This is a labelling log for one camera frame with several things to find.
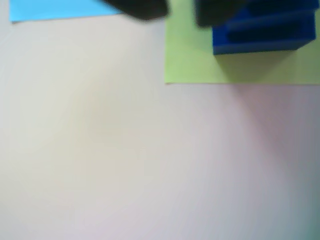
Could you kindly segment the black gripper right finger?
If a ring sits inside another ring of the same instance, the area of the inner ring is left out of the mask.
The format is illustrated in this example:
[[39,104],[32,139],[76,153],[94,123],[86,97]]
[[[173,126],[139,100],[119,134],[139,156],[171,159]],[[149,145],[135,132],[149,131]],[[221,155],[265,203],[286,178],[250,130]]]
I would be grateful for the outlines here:
[[195,20],[198,27],[215,27],[236,15],[247,0],[195,0]]

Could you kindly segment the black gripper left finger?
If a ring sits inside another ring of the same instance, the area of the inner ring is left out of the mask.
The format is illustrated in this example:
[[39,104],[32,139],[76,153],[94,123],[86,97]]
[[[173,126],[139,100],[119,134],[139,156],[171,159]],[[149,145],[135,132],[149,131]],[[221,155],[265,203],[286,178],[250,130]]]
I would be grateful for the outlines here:
[[166,0],[103,0],[124,14],[141,21],[151,21],[168,15]]

